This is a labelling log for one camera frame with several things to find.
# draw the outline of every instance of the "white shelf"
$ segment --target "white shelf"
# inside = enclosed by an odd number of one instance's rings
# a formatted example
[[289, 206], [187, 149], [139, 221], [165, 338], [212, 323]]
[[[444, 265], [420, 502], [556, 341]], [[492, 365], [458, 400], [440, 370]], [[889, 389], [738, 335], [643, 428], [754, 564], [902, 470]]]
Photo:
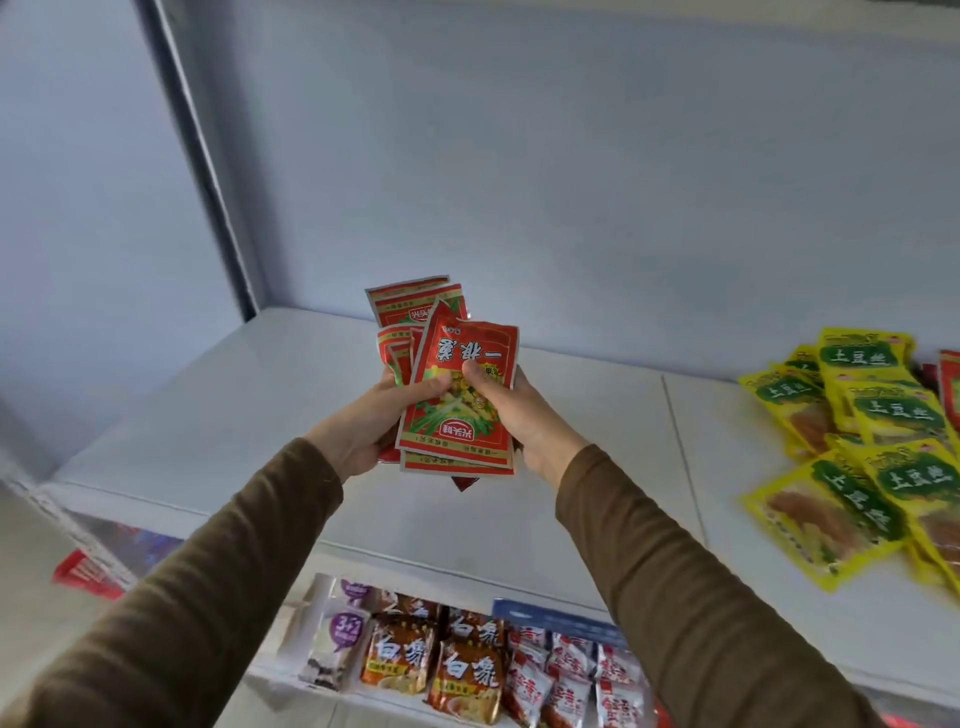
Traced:
[[817, 588], [737, 500], [797, 467], [773, 419], [736, 384], [665, 379], [710, 550], [854, 683], [960, 708], [960, 602], [911, 581], [901, 556]]
[[[375, 332], [368, 322], [268, 309], [43, 491], [78, 513], [185, 538], [284, 443], [377, 380]], [[660, 373], [529, 349], [519, 362], [562, 414], [700, 534]], [[522, 468], [460, 493], [446, 477], [379, 467], [348, 482], [304, 573], [477, 611], [507, 597], [609, 619], [554, 503]]]

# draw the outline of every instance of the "purple label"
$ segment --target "purple label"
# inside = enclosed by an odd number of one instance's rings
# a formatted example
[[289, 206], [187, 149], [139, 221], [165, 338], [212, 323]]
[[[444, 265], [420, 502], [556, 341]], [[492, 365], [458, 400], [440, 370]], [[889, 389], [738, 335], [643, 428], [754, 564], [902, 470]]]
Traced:
[[336, 643], [338, 652], [357, 644], [361, 632], [363, 620], [352, 612], [341, 612], [330, 620], [330, 637]]

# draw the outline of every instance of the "yellow snack packet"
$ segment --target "yellow snack packet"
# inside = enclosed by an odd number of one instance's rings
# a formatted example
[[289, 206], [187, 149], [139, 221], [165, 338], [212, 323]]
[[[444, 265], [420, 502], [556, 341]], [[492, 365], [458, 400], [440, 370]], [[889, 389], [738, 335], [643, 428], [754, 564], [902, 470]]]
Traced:
[[742, 376], [739, 382], [807, 449], [814, 454], [827, 451], [824, 436], [836, 427], [823, 389], [796, 370], [779, 368]]
[[934, 438], [951, 452], [960, 452], [960, 441], [937, 396], [919, 384], [843, 379], [834, 383], [853, 413], [864, 445]]
[[884, 379], [909, 379], [909, 355], [915, 348], [908, 333], [871, 331], [863, 328], [824, 328], [817, 343], [817, 361], [824, 378], [824, 391], [833, 410], [833, 420], [843, 432], [856, 433], [856, 421], [843, 394], [835, 386], [865, 374]]
[[743, 497], [787, 557], [832, 592], [903, 545], [900, 514], [863, 473], [828, 452]]
[[960, 463], [932, 439], [864, 446], [856, 453], [906, 517], [917, 546], [960, 594]]

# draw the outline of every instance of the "food package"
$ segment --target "food package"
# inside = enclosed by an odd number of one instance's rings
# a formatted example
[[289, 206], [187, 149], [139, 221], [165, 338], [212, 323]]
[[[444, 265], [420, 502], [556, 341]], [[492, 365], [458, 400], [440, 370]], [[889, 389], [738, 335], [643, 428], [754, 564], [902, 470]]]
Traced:
[[[853, 500], [868, 511], [882, 503], [838, 464], [837, 456], [836, 452], [822, 455], [743, 498], [747, 510], [787, 557], [828, 592], [902, 546], [902, 538], [881, 536], [867, 514], [856, 516], [849, 495], [836, 495], [841, 490], [856, 494]], [[892, 536], [902, 536], [896, 531], [897, 522], [886, 521], [890, 513], [890, 509], [880, 511], [873, 519], [893, 529]]]
[[540, 711], [557, 681], [522, 652], [515, 652], [507, 669], [503, 707], [514, 721], [527, 728], [540, 725]]
[[593, 659], [596, 643], [579, 637], [553, 633], [547, 665], [584, 678], [593, 677], [597, 664]]
[[506, 642], [506, 623], [503, 619], [450, 607], [446, 635], [462, 642], [503, 647]]
[[348, 579], [334, 579], [330, 587], [330, 598], [341, 599], [351, 607], [360, 607], [366, 609], [371, 600], [376, 596], [376, 589], [367, 584], [361, 584], [359, 581], [349, 581]]
[[367, 289], [367, 301], [373, 315], [376, 315], [376, 304], [384, 299], [395, 299], [408, 293], [417, 293], [427, 288], [436, 288], [439, 285], [450, 283], [450, 276], [431, 276], [425, 279], [403, 280], [400, 283], [388, 283], [377, 288]]
[[769, 369], [742, 376], [739, 382], [811, 452], [826, 452], [824, 436], [836, 431], [827, 398], [823, 389], [796, 372]]
[[381, 327], [391, 324], [423, 324], [436, 301], [443, 301], [457, 320], [468, 319], [464, 289], [460, 283], [440, 283], [421, 291], [380, 299], [374, 304], [374, 316]]
[[375, 612], [387, 615], [403, 615], [436, 622], [440, 619], [441, 605], [418, 596], [402, 595], [399, 592], [380, 590]]
[[436, 630], [422, 619], [376, 618], [361, 682], [408, 695], [425, 691]]
[[493, 725], [500, 711], [503, 684], [499, 650], [444, 640], [427, 703], [461, 720]]
[[859, 379], [865, 375], [885, 380], [912, 378], [908, 364], [916, 345], [908, 333], [824, 328], [817, 346], [817, 359], [833, 420], [843, 432], [855, 433], [857, 425], [849, 403], [834, 386], [839, 376], [846, 379]]
[[656, 728], [659, 718], [648, 691], [636, 685], [597, 681], [600, 728]]
[[951, 452], [960, 441], [936, 395], [913, 385], [887, 381], [834, 382], [853, 413], [864, 445], [890, 445], [934, 438]]
[[597, 645], [596, 679], [614, 683], [646, 684], [640, 660], [634, 653], [608, 644]]
[[938, 440], [865, 446], [860, 462], [960, 593], [960, 463]]
[[548, 667], [546, 671], [557, 682], [540, 712], [540, 725], [547, 728], [583, 728], [590, 700], [590, 681], [556, 667]]
[[469, 386], [461, 368], [472, 359], [490, 377], [513, 388], [517, 343], [516, 327], [460, 321], [446, 303], [436, 301], [414, 363], [413, 382], [447, 371], [453, 378], [452, 392], [408, 407], [396, 446], [512, 470], [514, 448], [510, 433], [493, 405]]
[[370, 614], [345, 601], [329, 599], [324, 604], [320, 626], [313, 637], [310, 657], [300, 679], [311, 685], [338, 691], [344, 683], [350, 658], [360, 644]]

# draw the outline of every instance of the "finger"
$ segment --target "finger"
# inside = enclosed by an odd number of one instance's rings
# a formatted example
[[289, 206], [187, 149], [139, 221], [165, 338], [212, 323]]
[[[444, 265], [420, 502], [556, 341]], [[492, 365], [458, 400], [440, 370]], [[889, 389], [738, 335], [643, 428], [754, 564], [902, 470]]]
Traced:
[[475, 361], [464, 362], [464, 376], [473, 389], [490, 400], [494, 407], [499, 407], [510, 396], [510, 390], [493, 381]]

